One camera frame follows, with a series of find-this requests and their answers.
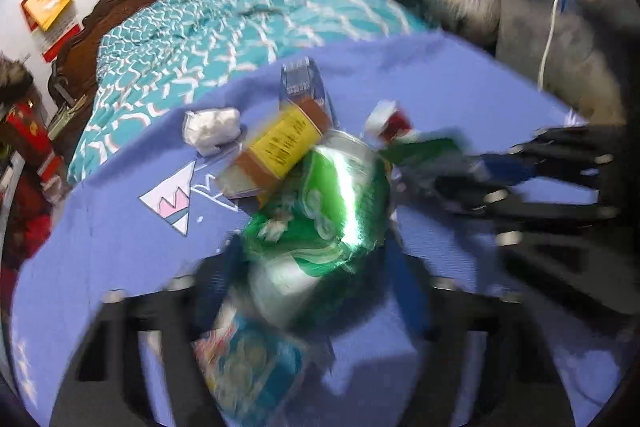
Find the wooden headboard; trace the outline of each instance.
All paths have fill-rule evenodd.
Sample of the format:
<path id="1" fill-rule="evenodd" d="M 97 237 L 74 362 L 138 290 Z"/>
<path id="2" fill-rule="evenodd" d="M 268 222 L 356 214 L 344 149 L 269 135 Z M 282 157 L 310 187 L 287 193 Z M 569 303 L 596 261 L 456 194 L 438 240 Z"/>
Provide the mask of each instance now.
<path id="1" fill-rule="evenodd" d="M 56 76 L 49 79 L 47 89 L 58 107 L 65 104 L 62 95 L 54 88 L 60 83 L 75 100 L 87 95 L 88 100 L 73 119 L 53 140 L 54 149 L 68 164 L 76 145 L 91 118 L 93 99 L 98 89 L 95 79 L 96 58 L 102 36 L 124 22 L 141 8 L 157 0 L 99 0 L 94 10 L 82 20 L 84 29 L 58 54 Z"/>

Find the crumpled tissue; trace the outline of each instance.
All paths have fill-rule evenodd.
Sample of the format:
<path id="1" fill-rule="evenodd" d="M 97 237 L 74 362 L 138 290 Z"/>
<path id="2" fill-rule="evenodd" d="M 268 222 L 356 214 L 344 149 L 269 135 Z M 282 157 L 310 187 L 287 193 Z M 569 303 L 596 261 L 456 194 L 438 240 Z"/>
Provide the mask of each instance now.
<path id="1" fill-rule="evenodd" d="M 220 152 L 218 146 L 235 140 L 240 133 L 240 112 L 235 107 L 184 114 L 182 138 L 202 156 Z"/>

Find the white cable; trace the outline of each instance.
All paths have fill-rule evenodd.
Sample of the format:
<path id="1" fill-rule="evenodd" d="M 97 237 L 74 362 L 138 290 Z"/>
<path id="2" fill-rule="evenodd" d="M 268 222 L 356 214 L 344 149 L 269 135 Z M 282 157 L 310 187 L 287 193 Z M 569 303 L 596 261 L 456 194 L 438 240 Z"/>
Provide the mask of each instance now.
<path id="1" fill-rule="evenodd" d="M 551 26 L 549 28 L 549 38 L 546 40 L 545 52 L 542 54 L 542 60 L 540 60 L 540 68 L 538 70 L 538 90 L 542 91 L 545 80 L 545 67 L 546 59 L 549 56 L 551 50 L 551 41 L 554 38 L 554 31 L 556 29 L 556 14 L 558 13 L 558 3 L 560 0 L 554 0 L 554 6 L 551 10 Z"/>

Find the patterned bedspread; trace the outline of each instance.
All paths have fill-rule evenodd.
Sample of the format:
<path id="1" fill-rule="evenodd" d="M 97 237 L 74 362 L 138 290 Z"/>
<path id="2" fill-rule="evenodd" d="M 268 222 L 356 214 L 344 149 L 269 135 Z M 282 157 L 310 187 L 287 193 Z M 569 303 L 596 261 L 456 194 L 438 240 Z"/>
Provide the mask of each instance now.
<path id="1" fill-rule="evenodd" d="M 78 183 L 154 118 L 300 48 L 425 29 L 391 0 L 158 0 L 102 38 Z"/>

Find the green can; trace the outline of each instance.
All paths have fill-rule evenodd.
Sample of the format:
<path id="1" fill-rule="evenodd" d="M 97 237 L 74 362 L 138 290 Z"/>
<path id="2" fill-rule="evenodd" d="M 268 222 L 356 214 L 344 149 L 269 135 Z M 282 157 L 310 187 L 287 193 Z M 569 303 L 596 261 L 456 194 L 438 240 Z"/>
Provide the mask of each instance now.
<path id="1" fill-rule="evenodd" d="M 306 329 L 357 290 L 383 240 L 389 182 L 364 142 L 329 131 L 245 228 L 248 286 L 272 324 Z"/>

